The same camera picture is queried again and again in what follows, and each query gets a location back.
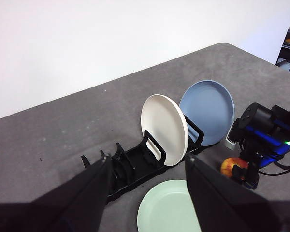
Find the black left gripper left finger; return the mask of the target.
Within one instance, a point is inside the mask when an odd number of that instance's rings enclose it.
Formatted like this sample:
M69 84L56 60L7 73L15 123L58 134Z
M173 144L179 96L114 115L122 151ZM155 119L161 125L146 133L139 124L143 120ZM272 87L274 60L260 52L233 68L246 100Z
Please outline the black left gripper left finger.
M96 232L107 202L110 158L30 203L1 203L0 232Z

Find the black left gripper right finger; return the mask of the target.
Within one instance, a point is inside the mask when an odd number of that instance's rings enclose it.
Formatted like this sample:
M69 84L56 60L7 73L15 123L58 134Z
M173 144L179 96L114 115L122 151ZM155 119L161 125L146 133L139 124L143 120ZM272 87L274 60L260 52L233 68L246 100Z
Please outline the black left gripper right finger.
M268 200L226 178L195 155L185 158L187 187L203 232L280 232Z

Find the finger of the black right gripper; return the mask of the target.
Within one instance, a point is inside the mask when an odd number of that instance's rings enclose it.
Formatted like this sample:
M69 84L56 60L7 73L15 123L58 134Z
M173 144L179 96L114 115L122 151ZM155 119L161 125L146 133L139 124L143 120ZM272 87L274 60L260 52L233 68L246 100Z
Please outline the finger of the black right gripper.
M255 190L259 182L259 169L254 163L249 163L244 178L244 186Z
M234 165L232 168L232 179L233 180L244 180L243 168L238 165Z

